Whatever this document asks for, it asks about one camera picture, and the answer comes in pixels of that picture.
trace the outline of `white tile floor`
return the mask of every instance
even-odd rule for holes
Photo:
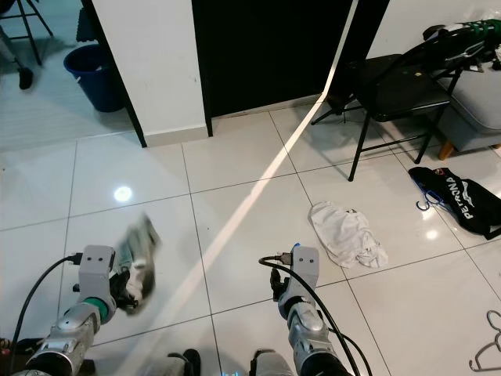
[[[23,4],[29,13],[31,8],[26,2]],[[132,130],[125,109],[109,114],[94,110],[63,66],[69,52],[89,44],[76,42],[81,2],[50,0],[34,4],[54,37],[49,37],[37,17],[29,17],[42,59],[41,67],[27,39],[14,41],[18,58],[34,72],[34,83],[27,90],[19,89],[19,75],[14,64],[0,57],[0,151]],[[19,14],[17,4],[5,15],[14,14]],[[2,20],[2,27],[8,36],[26,35],[20,18]]]
[[[320,250],[318,292],[373,374],[471,375],[468,360],[496,334],[485,314],[501,310],[501,241],[467,233],[446,212],[416,209],[421,194],[406,171],[415,144],[365,155],[349,183],[361,114],[308,127],[263,175],[307,109],[221,119],[213,139],[148,150],[129,133],[0,154],[0,336],[12,336],[25,294],[49,263],[86,244],[117,244],[146,213],[163,240],[157,289],[141,315],[118,313],[98,333],[88,357],[99,374],[141,374],[152,359],[188,347],[200,350],[204,376],[246,374],[263,347],[292,363],[258,258],[300,241]],[[387,134],[378,127],[370,138]],[[448,166],[501,197],[494,150],[445,162],[437,152],[431,147],[422,165]],[[366,214],[386,268],[328,260],[308,223],[321,200]],[[76,267],[61,273],[35,295],[23,336],[46,333],[75,301]],[[501,354],[487,361],[501,365]]]

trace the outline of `robotic hand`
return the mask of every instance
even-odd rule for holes
[[[290,269],[266,262],[276,260]],[[287,320],[289,343],[294,351],[294,365],[298,376],[351,376],[341,364],[329,340],[329,328],[315,307],[318,299],[314,290],[319,277],[319,252],[315,248],[296,244],[290,253],[270,256],[259,260],[263,265],[272,267],[270,283],[273,300],[278,302],[280,315]],[[293,278],[281,282],[278,269],[287,271]],[[332,320],[325,306],[319,300],[324,313]],[[355,374],[359,374],[351,353],[334,322],[330,323],[344,350],[347,351]],[[256,352],[250,364],[250,376],[278,376],[293,373],[287,362],[272,350]]]
[[[76,376],[101,324],[117,308],[138,312],[154,287],[153,251],[160,243],[150,220],[128,230],[117,252],[112,247],[89,245],[81,256],[77,303],[50,329],[25,371],[15,376]]]

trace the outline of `chair leg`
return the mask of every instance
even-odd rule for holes
[[[451,155],[451,153],[454,151],[454,145],[449,141],[445,141],[444,146],[440,150],[440,154],[438,155],[438,159],[441,161],[444,161]]]
[[[49,33],[49,35],[51,37],[54,36],[54,33],[50,30],[49,26],[45,23],[45,20],[42,18],[40,12],[38,11],[38,9],[34,6],[33,2],[31,0],[26,0],[26,2],[28,3],[28,5],[33,9],[33,11],[35,12],[35,14],[37,15],[38,19],[40,20],[40,22],[44,25],[45,29],[47,30],[47,32]]]
[[[19,6],[19,11],[21,12],[21,18],[23,19],[24,27],[26,28],[26,32],[28,33],[28,38],[30,39],[31,49],[33,49],[34,58],[37,60],[38,65],[41,65],[41,59],[40,55],[38,55],[37,45],[35,45],[34,43],[30,25],[28,24],[26,13],[24,12],[23,3],[21,2],[21,0],[17,0],[17,5]]]
[[[433,120],[433,123],[430,125],[430,128],[428,129],[428,134],[424,138],[423,146],[421,147],[420,153],[417,155],[417,158],[414,161],[414,163],[416,165],[418,165],[419,163],[421,163],[421,158],[423,157],[424,152],[428,148],[428,144],[430,143],[431,137],[433,136],[433,132],[437,128],[438,122],[442,118],[442,115],[444,114],[444,111],[445,111],[445,107],[443,107],[440,110],[438,110],[437,114],[435,115],[435,119]]]
[[[334,113],[334,109],[328,110],[324,115],[321,115],[320,117],[318,117],[314,121],[312,121],[312,125],[315,125],[316,123],[318,123],[319,121],[322,121],[323,119],[327,118],[328,116],[330,116],[333,113]]]
[[[357,146],[357,151],[355,152],[355,159],[353,160],[353,164],[351,165],[350,177],[348,178],[349,182],[353,181],[355,177],[355,171],[357,169],[357,164],[359,163],[360,154],[362,153],[363,142],[366,139],[367,129],[369,128],[370,123],[370,115],[366,114],[366,119],[363,122],[362,132],[360,133],[359,145]]]

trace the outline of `crumpled white towel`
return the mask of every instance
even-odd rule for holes
[[[339,266],[350,268],[359,261],[378,268],[388,263],[388,256],[374,239],[364,214],[321,201],[313,206],[310,219],[327,255]]]

